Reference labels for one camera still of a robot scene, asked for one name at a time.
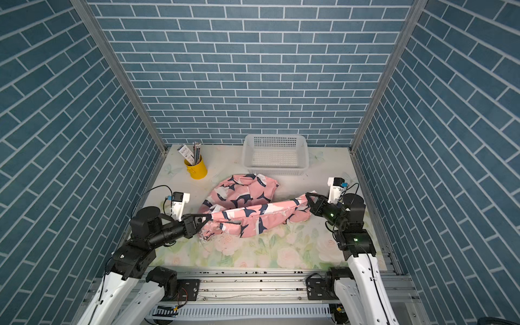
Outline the pink shark print shorts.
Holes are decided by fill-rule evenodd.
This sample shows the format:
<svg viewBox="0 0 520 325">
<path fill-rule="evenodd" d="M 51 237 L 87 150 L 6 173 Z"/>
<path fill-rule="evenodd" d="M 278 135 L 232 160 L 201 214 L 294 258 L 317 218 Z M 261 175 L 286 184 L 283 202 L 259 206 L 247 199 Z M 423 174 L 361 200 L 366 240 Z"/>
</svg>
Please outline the pink shark print shorts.
<svg viewBox="0 0 520 325">
<path fill-rule="evenodd" d="M 250 238 L 286 223 L 307 221 L 311 212 L 306 195 L 275 202 L 278 187 L 275 179 L 262 174 L 236 174 L 223 180 L 199 209 L 211 216 L 200 238 L 208 241 L 220 234 Z"/>
</svg>

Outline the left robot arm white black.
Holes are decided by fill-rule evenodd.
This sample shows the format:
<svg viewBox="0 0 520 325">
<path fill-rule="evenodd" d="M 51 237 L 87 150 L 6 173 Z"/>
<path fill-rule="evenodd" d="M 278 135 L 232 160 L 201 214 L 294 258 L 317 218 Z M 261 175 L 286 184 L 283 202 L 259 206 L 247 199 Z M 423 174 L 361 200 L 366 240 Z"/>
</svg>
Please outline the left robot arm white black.
<svg viewBox="0 0 520 325">
<path fill-rule="evenodd" d="M 212 220 L 210 214 L 187 214 L 180 220 L 161 213 L 158 207 L 139 210 L 131 219 L 131 236 L 107 261 L 99 289 L 79 319 L 80 324 L 141 324 L 160 301 L 176 300 L 177 314 L 195 300 L 199 281 L 185 287 L 173 269 L 148 270 L 156 250 L 180 238 L 192 238 Z"/>
</svg>

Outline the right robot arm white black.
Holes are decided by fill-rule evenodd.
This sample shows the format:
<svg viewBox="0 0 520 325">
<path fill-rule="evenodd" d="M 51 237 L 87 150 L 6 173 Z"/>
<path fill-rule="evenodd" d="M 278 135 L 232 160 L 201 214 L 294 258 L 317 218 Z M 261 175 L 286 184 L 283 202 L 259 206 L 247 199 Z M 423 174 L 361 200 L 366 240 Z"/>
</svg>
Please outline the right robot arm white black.
<svg viewBox="0 0 520 325">
<path fill-rule="evenodd" d="M 328 199 L 315 193 L 305 194 L 310 212 L 332 225 L 333 238 L 347 266 L 330 268 L 321 291 L 339 300 L 333 312 L 337 324 L 398 324 L 383 285 L 375 245 L 364 229 L 366 205 L 358 194 L 346 193 Z"/>
</svg>

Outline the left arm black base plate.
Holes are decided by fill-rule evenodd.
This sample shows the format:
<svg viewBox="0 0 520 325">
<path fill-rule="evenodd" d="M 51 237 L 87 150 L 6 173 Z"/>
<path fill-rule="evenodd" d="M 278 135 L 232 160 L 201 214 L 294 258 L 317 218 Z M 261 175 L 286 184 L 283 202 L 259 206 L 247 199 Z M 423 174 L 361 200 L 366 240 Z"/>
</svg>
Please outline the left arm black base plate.
<svg viewBox="0 0 520 325">
<path fill-rule="evenodd" d="M 165 296 L 162 301 L 196 301 L 199 294 L 200 280 L 198 279 L 177 279 L 170 282 L 165 287 Z"/>
</svg>

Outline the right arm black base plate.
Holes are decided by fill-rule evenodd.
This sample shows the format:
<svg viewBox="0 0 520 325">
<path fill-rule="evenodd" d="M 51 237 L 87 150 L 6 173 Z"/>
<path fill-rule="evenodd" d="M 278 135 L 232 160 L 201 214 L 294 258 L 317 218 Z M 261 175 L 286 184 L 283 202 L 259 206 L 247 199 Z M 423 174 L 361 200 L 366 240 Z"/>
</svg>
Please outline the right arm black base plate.
<svg viewBox="0 0 520 325">
<path fill-rule="evenodd" d="M 307 298 L 310 301 L 338 301 L 334 283 L 339 279 L 339 275 L 331 271 L 325 275 L 317 272 L 310 274 L 305 278 Z"/>
</svg>

